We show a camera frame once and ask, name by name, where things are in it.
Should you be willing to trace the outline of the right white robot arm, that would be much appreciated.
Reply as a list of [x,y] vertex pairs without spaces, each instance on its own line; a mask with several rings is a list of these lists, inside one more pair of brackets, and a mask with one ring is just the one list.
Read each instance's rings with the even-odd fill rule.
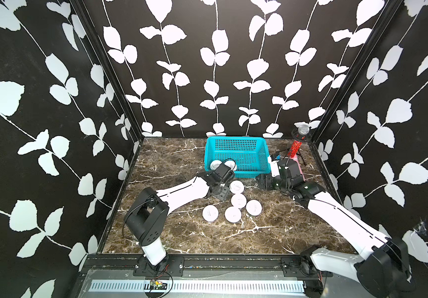
[[349,278],[376,298],[396,298],[400,293],[414,290],[408,247],[402,239],[372,228],[343,207],[322,185],[305,181],[297,160],[267,160],[271,170],[257,176],[259,186],[267,191],[280,191],[316,214],[355,249],[353,255],[312,247],[304,252],[311,266]]

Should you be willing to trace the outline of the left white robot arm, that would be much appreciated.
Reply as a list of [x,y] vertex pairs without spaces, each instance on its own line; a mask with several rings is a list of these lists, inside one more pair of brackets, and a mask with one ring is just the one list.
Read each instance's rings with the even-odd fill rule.
[[167,263],[167,253],[160,239],[170,213],[186,204],[222,192],[234,178],[234,171],[221,163],[215,170],[197,173],[194,178],[169,189],[143,189],[123,219],[141,247],[144,258],[154,268]]

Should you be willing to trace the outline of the teal plastic basket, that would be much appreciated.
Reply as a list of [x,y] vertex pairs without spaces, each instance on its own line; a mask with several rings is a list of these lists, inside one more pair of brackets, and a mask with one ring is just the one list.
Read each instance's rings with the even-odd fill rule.
[[215,160],[233,160],[237,166],[235,178],[256,178],[271,172],[269,156],[267,142],[261,137],[209,137],[204,166],[208,171]]

